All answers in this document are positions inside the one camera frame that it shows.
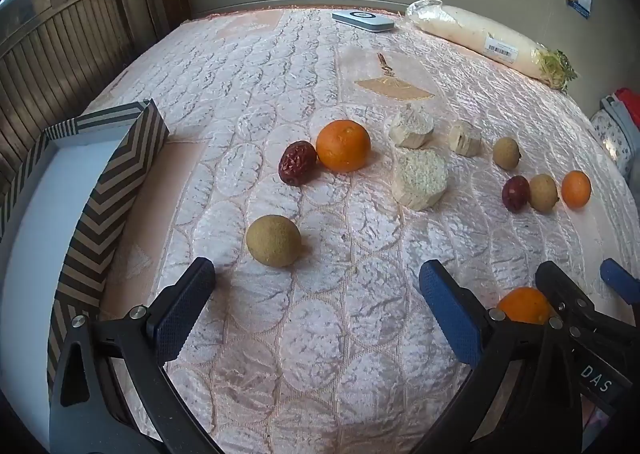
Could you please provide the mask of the brown longan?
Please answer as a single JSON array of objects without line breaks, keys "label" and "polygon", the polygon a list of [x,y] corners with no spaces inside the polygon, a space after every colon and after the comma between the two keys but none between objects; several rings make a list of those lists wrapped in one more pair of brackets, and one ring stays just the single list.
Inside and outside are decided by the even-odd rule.
[{"label": "brown longan", "polygon": [[503,170],[514,170],[520,162],[522,155],[518,142],[505,136],[496,141],[492,149],[494,163]]},{"label": "brown longan", "polygon": [[529,181],[530,206],[541,214],[548,214],[559,200],[558,189],[551,176],[537,174]]}]

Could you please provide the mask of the dark red jujube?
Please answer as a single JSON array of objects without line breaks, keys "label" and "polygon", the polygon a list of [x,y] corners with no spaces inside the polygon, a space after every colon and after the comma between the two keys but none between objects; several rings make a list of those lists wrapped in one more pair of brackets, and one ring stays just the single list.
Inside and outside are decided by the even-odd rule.
[{"label": "dark red jujube", "polygon": [[502,202],[508,211],[517,214],[530,201],[530,187],[523,176],[514,176],[506,181],[502,188]]}]

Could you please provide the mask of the large corn cob chunk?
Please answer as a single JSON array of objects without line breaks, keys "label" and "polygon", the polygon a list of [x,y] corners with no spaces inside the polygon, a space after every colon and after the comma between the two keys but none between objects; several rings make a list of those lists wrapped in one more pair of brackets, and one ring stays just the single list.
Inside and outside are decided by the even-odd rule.
[{"label": "large corn cob chunk", "polygon": [[448,169],[442,157],[432,150],[415,150],[396,156],[392,195],[401,206],[415,211],[439,202],[448,185]]}]

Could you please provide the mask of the small corn cob chunk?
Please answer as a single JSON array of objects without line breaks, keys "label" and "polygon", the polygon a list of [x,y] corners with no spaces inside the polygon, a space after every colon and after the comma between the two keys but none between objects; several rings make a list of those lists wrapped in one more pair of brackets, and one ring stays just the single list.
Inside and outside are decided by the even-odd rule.
[{"label": "small corn cob chunk", "polygon": [[458,120],[450,128],[448,145],[451,151],[465,157],[473,157],[480,154],[482,147],[482,134],[469,122]]}]

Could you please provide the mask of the corn cob chunk with tip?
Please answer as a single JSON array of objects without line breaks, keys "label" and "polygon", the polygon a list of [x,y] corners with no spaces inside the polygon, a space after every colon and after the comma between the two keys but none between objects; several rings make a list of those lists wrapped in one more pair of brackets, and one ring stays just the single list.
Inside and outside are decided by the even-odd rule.
[{"label": "corn cob chunk with tip", "polygon": [[390,123],[388,136],[398,148],[422,148],[434,132],[434,119],[420,108],[407,104]]}]

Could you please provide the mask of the large orange mandarin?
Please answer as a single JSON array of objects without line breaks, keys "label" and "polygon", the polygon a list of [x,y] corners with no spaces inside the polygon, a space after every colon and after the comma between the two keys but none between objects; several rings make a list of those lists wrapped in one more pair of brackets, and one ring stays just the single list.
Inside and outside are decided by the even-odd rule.
[{"label": "large orange mandarin", "polygon": [[366,166],[371,151],[367,129],[349,119],[334,120],[318,134],[318,159],[333,172],[354,172]]}]

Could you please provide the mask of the wrinkled red jujube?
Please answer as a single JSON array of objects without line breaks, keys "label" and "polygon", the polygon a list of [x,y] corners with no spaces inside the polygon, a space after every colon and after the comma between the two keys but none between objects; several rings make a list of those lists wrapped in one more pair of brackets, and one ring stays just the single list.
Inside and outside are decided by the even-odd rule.
[{"label": "wrinkled red jujube", "polygon": [[318,156],[314,147],[307,141],[291,143],[283,152],[278,174],[287,185],[299,186],[310,177],[316,166]]}]

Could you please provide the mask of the floral pillow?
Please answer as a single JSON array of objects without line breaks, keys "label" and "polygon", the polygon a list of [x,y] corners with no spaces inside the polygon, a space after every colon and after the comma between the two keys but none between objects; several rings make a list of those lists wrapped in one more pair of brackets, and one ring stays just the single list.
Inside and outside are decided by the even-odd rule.
[{"label": "floral pillow", "polygon": [[590,119],[598,140],[628,180],[639,154],[639,129],[621,102],[605,104]]}]

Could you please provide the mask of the red cloth pile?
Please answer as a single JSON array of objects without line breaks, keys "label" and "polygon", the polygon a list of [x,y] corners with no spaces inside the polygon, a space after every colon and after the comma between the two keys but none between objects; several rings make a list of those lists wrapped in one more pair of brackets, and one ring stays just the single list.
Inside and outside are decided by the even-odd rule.
[{"label": "red cloth pile", "polygon": [[640,128],[640,94],[629,88],[620,88],[615,91],[615,95],[625,105],[636,127]]}]

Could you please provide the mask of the striped cardboard box tray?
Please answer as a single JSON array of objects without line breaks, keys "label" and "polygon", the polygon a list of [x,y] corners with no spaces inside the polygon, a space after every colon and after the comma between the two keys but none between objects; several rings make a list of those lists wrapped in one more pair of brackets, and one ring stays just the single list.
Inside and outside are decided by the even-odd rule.
[{"label": "striped cardboard box tray", "polygon": [[43,130],[1,199],[1,380],[54,383],[70,322],[96,318],[128,214],[169,130],[151,99]]}]

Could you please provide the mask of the pink quilted bed cover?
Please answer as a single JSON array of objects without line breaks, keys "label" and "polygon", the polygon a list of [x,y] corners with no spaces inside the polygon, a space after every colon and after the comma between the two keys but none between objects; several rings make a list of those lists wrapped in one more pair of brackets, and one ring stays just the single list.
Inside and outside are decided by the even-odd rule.
[{"label": "pink quilted bed cover", "polygon": [[[230,453],[403,453],[451,400],[466,367],[419,292],[424,261],[440,261],[486,306],[556,262],[602,312],[631,310],[599,274],[614,258],[639,267],[639,222],[626,182],[568,96],[403,24],[375,35],[327,10],[275,10],[186,23],[137,58],[92,108],[152,99],[170,138],[130,214],[102,310],[117,316],[206,257],[218,285],[166,370],[203,428]],[[434,119],[432,150],[446,192],[431,208],[394,200],[398,148],[390,123],[407,104]],[[367,129],[366,166],[333,172],[317,159],[306,182],[278,166],[293,142],[316,149],[330,122]],[[480,154],[451,151],[464,120]],[[514,170],[492,159],[518,142]],[[571,210],[564,177],[584,172],[591,197]],[[548,214],[514,214],[502,188],[551,176]],[[246,232],[262,216],[290,219],[302,252],[285,268],[255,260]]]}]

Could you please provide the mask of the wrapped white daikon radish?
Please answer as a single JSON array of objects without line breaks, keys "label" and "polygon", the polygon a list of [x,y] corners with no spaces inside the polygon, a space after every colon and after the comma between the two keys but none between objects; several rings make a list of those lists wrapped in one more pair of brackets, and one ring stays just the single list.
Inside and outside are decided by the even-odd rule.
[{"label": "wrapped white daikon radish", "polygon": [[422,32],[486,56],[529,78],[565,92],[577,78],[561,50],[551,50],[516,30],[483,15],[448,6],[442,0],[418,0],[406,17]]}]

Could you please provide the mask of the white blue flat device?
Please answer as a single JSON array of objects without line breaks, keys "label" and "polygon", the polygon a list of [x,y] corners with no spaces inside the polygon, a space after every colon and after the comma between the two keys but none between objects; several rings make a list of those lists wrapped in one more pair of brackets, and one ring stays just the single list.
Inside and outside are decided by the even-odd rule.
[{"label": "white blue flat device", "polygon": [[366,32],[391,32],[395,22],[385,15],[359,10],[335,10],[331,14],[337,23],[352,26]]}]

